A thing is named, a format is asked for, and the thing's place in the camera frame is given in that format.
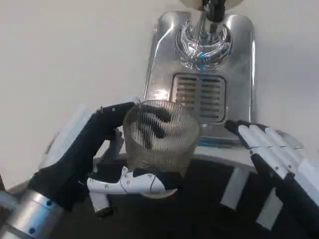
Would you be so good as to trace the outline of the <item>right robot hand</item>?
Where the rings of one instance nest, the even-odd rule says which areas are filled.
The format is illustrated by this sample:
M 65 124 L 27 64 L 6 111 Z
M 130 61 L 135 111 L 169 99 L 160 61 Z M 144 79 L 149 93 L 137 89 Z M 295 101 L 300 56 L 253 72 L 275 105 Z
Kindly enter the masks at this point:
M 238 136 L 250 152 L 258 174 L 309 237 L 319 237 L 319 161 L 306 156 L 304 148 L 288 134 L 244 120 L 227 120 L 224 127 Z

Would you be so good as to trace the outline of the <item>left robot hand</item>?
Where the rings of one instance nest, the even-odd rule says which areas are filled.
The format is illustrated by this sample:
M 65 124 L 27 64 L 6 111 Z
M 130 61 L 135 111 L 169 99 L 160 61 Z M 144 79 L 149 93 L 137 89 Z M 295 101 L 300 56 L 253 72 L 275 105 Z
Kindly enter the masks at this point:
M 67 211 L 90 197 L 96 213 L 106 217 L 114 212 L 109 194 L 158 193 L 179 188 L 182 177 L 178 172 L 129 169 L 126 163 L 116 162 L 123 144 L 119 127 L 130 110 L 138 111 L 138 122 L 148 121 L 148 128 L 142 131 L 147 149 L 152 146 L 152 136 L 165 137 L 160 123 L 169 123 L 172 116 L 161 108 L 127 102 L 92 113 L 82 111 L 58 134 L 30 179 L 28 190 Z

